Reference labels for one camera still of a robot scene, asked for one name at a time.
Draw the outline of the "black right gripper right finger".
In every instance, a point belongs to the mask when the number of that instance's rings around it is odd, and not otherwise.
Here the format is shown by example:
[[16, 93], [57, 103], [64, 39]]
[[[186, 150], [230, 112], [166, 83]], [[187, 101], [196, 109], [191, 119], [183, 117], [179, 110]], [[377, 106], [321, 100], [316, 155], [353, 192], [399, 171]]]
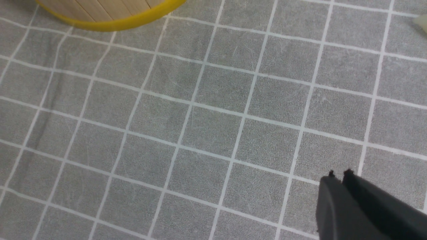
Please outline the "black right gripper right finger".
[[390, 240], [425, 240], [427, 217], [371, 182], [344, 172], [343, 185], [369, 221]]

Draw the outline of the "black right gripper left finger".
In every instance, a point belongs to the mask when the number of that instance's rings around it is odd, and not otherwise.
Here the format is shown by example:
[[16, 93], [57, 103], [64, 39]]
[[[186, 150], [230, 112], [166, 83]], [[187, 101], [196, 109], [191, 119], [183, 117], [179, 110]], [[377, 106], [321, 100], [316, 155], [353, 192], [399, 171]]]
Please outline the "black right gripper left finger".
[[320, 240], [389, 240], [353, 199], [333, 170], [320, 180], [316, 204]]

